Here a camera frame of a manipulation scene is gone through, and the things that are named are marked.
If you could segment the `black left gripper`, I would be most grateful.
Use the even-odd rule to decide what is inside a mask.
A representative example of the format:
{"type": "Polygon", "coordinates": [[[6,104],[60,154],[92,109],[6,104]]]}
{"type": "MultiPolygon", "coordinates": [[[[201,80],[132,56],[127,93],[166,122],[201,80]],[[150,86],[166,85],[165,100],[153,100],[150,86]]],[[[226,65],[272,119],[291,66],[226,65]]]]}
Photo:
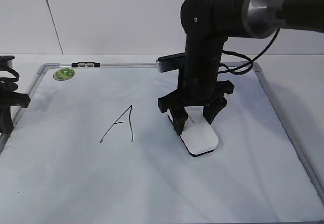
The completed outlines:
{"type": "Polygon", "coordinates": [[[28,94],[6,91],[1,88],[1,133],[10,133],[14,128],[11,107],[27,108],[30,101],[28,94]]]}

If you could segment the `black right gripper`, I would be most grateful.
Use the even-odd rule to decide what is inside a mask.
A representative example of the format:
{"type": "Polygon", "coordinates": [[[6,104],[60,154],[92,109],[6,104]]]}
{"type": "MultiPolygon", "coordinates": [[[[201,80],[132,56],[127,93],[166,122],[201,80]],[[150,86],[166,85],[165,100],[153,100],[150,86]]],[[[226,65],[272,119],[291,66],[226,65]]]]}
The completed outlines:
{"type": "Polygon", "coordinates": [[[160,73],[179,70],[177,89],[158,99],[158,107],[162,113],[170,109],[177,135],[182,134],[188,119],[184,107],[204,106],[203,116],[208,124],[212,124],[217,114],[227,106],[227,102],[217,101],[224,94],[230,95],[234,91],[234,84],[229,80],[217,81],[216,64],[191,64],[182,67],[158,64],[157,68],[160,73]]]}

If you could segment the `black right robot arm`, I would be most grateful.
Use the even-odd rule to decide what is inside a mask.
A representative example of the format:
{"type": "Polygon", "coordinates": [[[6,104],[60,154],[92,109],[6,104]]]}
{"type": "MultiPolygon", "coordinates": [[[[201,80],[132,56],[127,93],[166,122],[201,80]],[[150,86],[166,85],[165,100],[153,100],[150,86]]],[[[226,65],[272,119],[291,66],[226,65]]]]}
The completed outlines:
{"type": "Polygon", "coordinates": [[[180,11],[186,33],[185,51],[159,57],[160,72],[178,70],[176,90],[159,98],[161,112],[170,111],[180,135],[188,119],[186,107],[201,106],[212,123],[227,105],[230,81],[218,81],[223,46],[230,37],[264,39],[280,29],[323,32],[323,0],[185,0],[180,11]]]}

